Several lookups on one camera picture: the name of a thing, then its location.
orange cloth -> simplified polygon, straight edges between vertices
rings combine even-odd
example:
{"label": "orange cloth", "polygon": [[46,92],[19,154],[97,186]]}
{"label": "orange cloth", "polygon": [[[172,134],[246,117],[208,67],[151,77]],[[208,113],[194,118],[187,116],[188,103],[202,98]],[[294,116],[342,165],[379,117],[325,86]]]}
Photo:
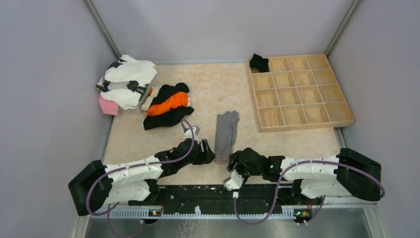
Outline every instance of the orange cloth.
{"label": "orange cloth", "polygon": [[148,116],[158,116],[177,107],[188,106],[188,95],[185,92],[177,92],[161,104],[150,106]]}

striped cloth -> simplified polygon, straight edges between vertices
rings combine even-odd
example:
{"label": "striped cloth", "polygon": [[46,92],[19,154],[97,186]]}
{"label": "striped cloth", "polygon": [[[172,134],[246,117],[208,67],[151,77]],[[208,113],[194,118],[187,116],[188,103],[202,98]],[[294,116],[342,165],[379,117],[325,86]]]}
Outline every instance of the striped cloth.
{"label": "striped cloth", "polygon": [[217,115],[216,140],[214,142],[215,160],[229,160],[229,155],[233,153],[232,146],[236,140],[238,121],[239,113],[237,111]]}

wooden organizer box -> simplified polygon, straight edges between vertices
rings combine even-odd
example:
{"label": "wooden organizer box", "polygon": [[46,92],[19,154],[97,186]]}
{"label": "wooden organizer box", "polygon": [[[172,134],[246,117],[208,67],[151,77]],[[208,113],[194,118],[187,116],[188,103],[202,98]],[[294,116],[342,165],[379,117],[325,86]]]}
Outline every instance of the wooden organizer box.
{"label": "wooden organizer box", "polygon": [[260,132],[354,123],[325,54],[270,57],[269,70],[247,65]]}

white wall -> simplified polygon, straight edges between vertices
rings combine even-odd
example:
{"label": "white wall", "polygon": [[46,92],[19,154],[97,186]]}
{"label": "white wall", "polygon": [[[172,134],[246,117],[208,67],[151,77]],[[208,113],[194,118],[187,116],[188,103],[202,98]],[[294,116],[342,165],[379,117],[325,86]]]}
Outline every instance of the white wall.
{"label": "white wall", "polygon": [[323,53],[352,0],[94,0],[122,54],[157,63]]}
{"label": "white wall", "polygon": [[420,237],[420,1],[364,1],[330,62],[356,123],[355,149],[382,164],[393,237]]}
{"label": "white wall", "polygon": [[0,237],[68,237],[68,182],[99,159],[114,60],[81,0],[0,2]]}

black sock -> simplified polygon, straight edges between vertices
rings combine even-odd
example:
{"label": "black sock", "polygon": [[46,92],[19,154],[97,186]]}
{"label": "black sock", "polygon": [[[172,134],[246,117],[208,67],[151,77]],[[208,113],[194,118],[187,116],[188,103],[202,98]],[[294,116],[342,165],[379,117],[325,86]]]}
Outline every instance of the black sock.
{"label": "black sock", "polygon": [[168,100],[170,97],[172,97],[172,95],[174,95],[177,92],[188,93],[190,92],[190,89],[185,83],[177,83],[175,86],[170,86],[170,85],[165,84],[159,89],[159,92],[157,93],[156,97],[153,98],[150,106],[163,103],[164,101]]}
{"label": "black sock", "polygon": [[143,121],[145,130],[153,129],[161,126],[174,126],[178,124],[186,115],[191,115],[194,108],[192,107],[177,107],[169,110],[169,112],[160,114],[158,116],[147,116]]}
{"label": "black sock", "polygon": [[268,70],[268,59],[265,59],[257,54],[252,56],[250,67],[258,69],[261,73],[270,71]]}

